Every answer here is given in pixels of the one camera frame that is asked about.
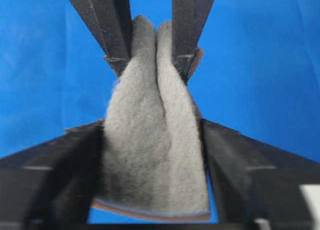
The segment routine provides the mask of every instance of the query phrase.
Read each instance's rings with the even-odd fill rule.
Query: fuzzy texture
[[[171,27],[157,35],[133,22],[132,59],[116,86],[104,124],[106,204],[154,216],[209,211],[193,101],[171,63]]]

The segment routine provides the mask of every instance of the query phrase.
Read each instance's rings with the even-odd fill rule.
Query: fabric
[[[113,92],[104,124],[101,198],[112,207],[151,216],[208,214],[195,111],[171,63],[171,24],[164,23],[156,37],[152,24],[137,17],[132,59]]]

